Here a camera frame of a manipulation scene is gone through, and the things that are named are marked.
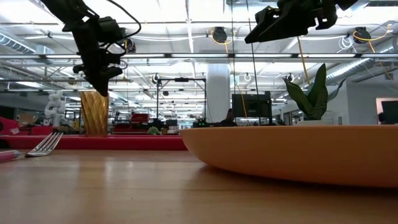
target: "large shallow bowl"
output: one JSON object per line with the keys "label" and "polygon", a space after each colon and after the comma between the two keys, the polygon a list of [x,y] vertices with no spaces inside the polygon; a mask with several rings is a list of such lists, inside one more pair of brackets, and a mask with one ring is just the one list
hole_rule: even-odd
{"label": "large shallow bowl", "polygon": [[398,187],[398,126],[181,130],[201,161],[242,174],[320,184]]}

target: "silver fork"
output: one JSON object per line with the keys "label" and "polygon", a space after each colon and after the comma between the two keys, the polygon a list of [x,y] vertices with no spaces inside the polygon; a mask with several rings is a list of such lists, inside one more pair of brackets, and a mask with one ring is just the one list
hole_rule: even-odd
{"label": "silver fork", "polygon": [[55,149],[62,136],[63,133],[49,134],[29,152],[19,152],[18,150],[0,152],[0,162],[16,159],[22,154],[25,154],[25,157],[47,156]]}

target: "gold vase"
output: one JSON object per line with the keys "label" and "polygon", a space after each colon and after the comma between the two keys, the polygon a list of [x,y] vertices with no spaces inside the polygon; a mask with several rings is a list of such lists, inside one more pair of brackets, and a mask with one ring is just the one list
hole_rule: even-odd
{"label": "gold vase", "polygon": [[109,98],[97,91],[80,93],[83,121],[88,136],[106,136],[108,134]]}

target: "white pillar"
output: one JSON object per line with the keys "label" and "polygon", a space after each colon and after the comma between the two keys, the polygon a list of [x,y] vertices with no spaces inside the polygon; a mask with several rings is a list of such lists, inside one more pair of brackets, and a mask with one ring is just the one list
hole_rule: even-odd
{"label": "white pillar", "polygon": [[209,64],[207,70],[207,109],[208,122],[225,119],[231,107],[229,91],[229,68],[227,64]]}

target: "wooden table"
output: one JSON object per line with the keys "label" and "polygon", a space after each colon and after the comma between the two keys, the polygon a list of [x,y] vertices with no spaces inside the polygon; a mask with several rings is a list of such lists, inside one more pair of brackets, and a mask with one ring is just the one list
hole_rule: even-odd
{"label": "wooden table", "polygon": [[1,163],[0,190],[4,224],[398,223],[397,190],[249,177],[189,152],[54,151]]}

